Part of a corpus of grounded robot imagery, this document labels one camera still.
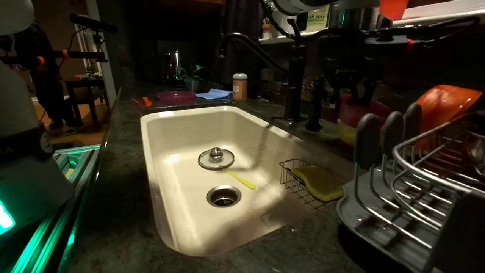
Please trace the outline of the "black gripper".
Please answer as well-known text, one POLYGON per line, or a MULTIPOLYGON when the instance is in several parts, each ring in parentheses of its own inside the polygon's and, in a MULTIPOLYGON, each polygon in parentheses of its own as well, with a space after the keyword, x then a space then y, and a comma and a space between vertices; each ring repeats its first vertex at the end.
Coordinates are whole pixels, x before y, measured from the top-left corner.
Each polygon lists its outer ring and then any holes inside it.
POLYGON ((385 74, 385 62, 398 45, 329 44, 322 47, 324 78, 332 87, 330 100, 341 107, 341 95, 350 92, 350 103, 366 106, 377 81, 385 74))

